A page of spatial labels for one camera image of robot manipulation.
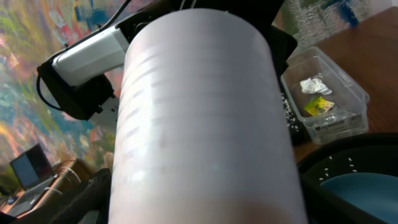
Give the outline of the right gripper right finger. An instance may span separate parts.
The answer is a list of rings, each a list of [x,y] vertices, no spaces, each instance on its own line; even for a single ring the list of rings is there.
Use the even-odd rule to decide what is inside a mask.
[[[303,174],[300,174],[300,185],[310,223],[385,223],[368,212],[340,199]]]

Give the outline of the round black serving tray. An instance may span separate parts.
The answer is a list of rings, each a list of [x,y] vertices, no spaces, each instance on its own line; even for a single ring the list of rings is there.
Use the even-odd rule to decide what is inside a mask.
[[[362,134],[328,143],[306,157],[298,170],[320,186],[333,177],[357,172],[397,177],[397,134]]]

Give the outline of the cooked white rice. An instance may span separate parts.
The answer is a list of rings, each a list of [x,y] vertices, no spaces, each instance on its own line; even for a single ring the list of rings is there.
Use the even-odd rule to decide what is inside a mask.
[[[281,100],[282,104],[284,106],[284,113],[285,113],[285,118],[287,122],[287,127],[292,131],[292,132],[298,132],[300,128],[299,120],[294,113],[294,110],[292,109],[290,105],[289,99],[286,97],[285,93],[281,93]]]

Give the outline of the white tissue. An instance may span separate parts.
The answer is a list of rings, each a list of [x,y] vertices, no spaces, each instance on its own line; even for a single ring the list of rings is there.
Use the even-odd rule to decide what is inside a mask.
[[[302,93],[304,94],[315,94],[319,93],[322,95],[329,95],[332,90],[329,89],[321,79],[319,78],[308,78],[300,82]]]

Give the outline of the yellow snack wrapper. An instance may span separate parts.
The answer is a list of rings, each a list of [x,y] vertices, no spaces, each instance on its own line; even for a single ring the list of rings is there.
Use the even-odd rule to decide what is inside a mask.
[[[319,120],[320,126],[356,116],[355,113],[339,109],[336,103],[328,101],[322,96],[316,96],[310,100],[304,106],[304,110],[311,116],[321,116]]]

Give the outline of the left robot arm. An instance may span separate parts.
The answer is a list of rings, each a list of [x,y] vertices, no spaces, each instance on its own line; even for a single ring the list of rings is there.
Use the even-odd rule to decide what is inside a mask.
[[[133,38],[152,21],[187,9],[217,9],[248,21],[265,37],[280,75],[298,42],[272,25],[283,0],[161,0],[154,1],[121,21],[124,1],[105,24],[72,45],[51,55],[37,67],[37,91],[44,82],[55,98],[54,109],[77,120],[115,121],[118,102],[105,73],[121,67]]]

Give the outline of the dark blue plate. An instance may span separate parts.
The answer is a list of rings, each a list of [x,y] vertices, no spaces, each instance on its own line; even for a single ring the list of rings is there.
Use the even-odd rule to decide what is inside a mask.
[[[397,177],[357,172],[333,177],[321,186],[386,223],[397,223]]]

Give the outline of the pink cup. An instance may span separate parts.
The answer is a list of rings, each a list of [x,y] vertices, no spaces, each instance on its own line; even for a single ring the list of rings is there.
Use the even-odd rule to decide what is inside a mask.
[[[268,43],[224,11],[145,26],[125,62],[110,223],[306,223]]]

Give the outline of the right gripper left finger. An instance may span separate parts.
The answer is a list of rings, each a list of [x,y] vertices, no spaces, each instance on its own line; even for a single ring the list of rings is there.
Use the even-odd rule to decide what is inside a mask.
[[[101,169],[52,202],[14,220],[17,224],[107,223],[111,171]]]

